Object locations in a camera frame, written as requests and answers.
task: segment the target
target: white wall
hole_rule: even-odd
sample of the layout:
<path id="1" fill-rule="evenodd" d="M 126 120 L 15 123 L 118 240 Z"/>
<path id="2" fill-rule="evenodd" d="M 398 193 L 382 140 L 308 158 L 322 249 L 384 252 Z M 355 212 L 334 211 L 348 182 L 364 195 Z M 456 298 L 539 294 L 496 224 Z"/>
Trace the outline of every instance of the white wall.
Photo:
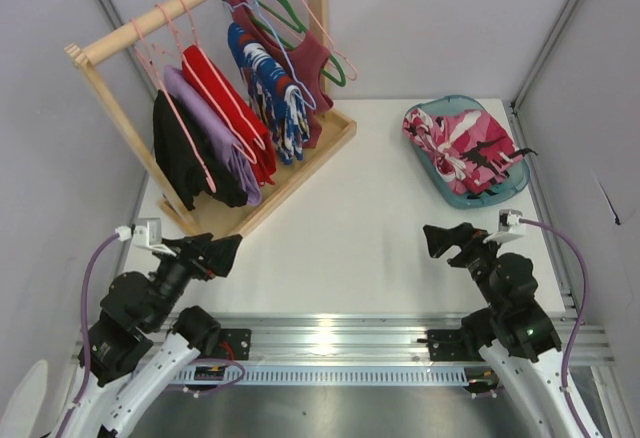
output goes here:
<path id="1" fill-rule="evenodd" d="M 640 0 L 586 0 L 522 110 L 555 217 L 592 272 L 590 317 L 606 326 L 640 418 Z M 597 185 L 602 183 L 621 226 Z"/>
<path id="2" fill-rule="evenodd" d="M 164 0 L 114 0 L 124 19 Z M 205 48 L 240 85 L 226 48 L 228 13 L 198 9 Z M 447 93 L 512 98 L 564 0 L 330 0 L 330 25 L 360 70 L 337 98 L 415 98 Z"/>
<path id="3" fill-rule="evenodd" d="M 84 267 L 130 218 L 143 169 L 63 51 L 109 31 L 94 1 L 0 3 L 0 416 L 22 376 L 47 359 L 41 436 L 65 392 Z M 150 137 L 150 100 L 128 62 L 115 58 L 100 69 Z M 118 248 L 97 266 L 94 312 Z"/>

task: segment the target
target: black shirt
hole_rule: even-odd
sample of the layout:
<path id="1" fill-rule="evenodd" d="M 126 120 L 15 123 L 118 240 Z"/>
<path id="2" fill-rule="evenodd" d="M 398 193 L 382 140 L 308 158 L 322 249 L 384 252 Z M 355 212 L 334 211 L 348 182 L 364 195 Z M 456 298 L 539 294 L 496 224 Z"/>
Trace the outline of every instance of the black shirt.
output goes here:
<path id="1" fill-rule="evenodd" d="M 247 193 L 231 172 L 217 160 L 194 118 L 176 98 L 171 96 L 171 99 L 216 185 L 216 192 L 212 193 L 204 170 L 173 113 L 169 100 L 163 91 L 158 91 L 153 104 L 153 145 L 156 161 L 187 210 L 194 209 L 193 197 L 198 196 L 201 191 L 207 192 L 228 206 L 246 205 Z"/>

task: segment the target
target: wooden rack base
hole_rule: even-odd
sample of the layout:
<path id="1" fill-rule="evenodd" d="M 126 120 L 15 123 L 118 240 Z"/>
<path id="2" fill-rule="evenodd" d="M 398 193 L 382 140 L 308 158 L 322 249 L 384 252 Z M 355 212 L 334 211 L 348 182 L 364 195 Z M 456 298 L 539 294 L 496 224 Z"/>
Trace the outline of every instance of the wooden rack base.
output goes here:
<path id="1" fill-rule="evenodd" d="M 168 201 L 161 200 L 158 206 L 188 235 L 210 232 L 218 238 L 234 233 L 246 236 L 356 133 L 356 122 L 336 110 L 328 111 L 319 121 L 322 134 L 316 148 L 304 151 L 304 161 L 294 162 L 290 166 L 278 164 L 273 176 L 276 184 L 262 188 L 263 200 L 260 205 L 229 208 L 201 193 L 195 200 L 196 209 L 191 212 L 196 227 L 183 220 Z"/>

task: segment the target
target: maroon shirt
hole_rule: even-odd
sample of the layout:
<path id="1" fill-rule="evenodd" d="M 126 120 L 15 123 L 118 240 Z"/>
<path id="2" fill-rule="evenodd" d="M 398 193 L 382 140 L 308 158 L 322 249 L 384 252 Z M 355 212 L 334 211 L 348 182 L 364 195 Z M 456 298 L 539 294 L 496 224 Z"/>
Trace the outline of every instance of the maroon shirt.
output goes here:
<path id="1" fill-rule="evenodd" d="M 240 3 L 246 3 L 246 0 L 227 0 L 231 6 L 239 5 Z M 265 31 L 258 28 L 251 21 L 251 11 L 246 6 L 238 6 L 231 12 L 233 21 L 238 23 L 245 31 L 253 35 L 264 49 L 276 60 L 287 73 L 291 75 L 291 68 L 289 63 L 285 59 L 284 53 L 271 36 Z M 324 46 L 311 31 L 307 31 L 302 40 L 296 48 L 287 52 L 289 60 L 295 70 L 298 79 L 307 87 L 311 96 L 316 102 L 316 109 L 311 110 L 307 108 L 307 116 L 309 118 L 309 128 L 311 130 L 311 137 L 305 144 L 305 148 L 315 148 L 322 127 L 314 116 L 317 113 L 324 113 L 333 107 L 333 100 L 322 92 L 320 87 L 320 73 L 327 64 L 331 52 Z"/>

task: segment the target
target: clothes rack top bar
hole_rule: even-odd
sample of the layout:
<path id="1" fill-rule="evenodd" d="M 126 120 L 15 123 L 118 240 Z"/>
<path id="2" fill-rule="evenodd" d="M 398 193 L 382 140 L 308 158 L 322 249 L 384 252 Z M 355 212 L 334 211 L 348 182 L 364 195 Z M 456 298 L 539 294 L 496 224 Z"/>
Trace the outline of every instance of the clothes rack top bar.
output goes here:
<path id="1" fill-rule="evenodd" d="M 207 0 L 185 0 L 191 9 L 205 1 Z M 163 6 L 171 19 L 175 19 L 185 13 L 180 0 L 169 0 L 163 3 Z M 167 24 L 166 18 L 157 7 L 136 18 L 136 22 L 145 36 Z M 131 23 L 127 23 L 90 44 L 83 51 L 93 65 L 98 65 L 119 51 L 124 50 L 127 46 L 133 45 L 138 40 L 136 29 Z"/>

